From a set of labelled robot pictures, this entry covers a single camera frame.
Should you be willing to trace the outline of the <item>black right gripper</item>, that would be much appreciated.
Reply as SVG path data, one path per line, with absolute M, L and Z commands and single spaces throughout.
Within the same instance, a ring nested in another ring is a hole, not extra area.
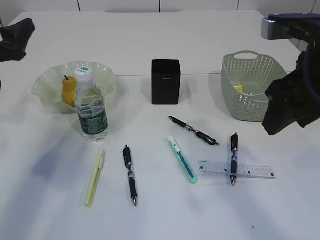
M 270 136 L 294 122 L 304 128 L 320 119 L 320 104 L 314 101 L 305 85 L 305 56 L 303 51 L 296 61 L 296 69 L 274 80 L 265 91 L 269 103 L 262 126 Z

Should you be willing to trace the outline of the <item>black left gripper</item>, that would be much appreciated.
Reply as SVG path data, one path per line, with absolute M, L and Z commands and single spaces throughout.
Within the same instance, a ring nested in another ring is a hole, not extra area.
M 0 28 L 0 62 L 21 61 L 27 54 L 27 44 L 35 31 L 31 18 Z

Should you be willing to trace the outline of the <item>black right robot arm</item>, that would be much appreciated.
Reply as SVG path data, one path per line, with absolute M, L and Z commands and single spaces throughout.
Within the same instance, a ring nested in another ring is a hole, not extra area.
M 274 80 L 265 91 L 269 99 L 262 126 L 270 136 L 296 122 L 302 128 L 320 118 L 320 16 L 315 13 L 270 14 L 262 19 L 266 40 L 298 39 L 308 43 L 296 69 Z

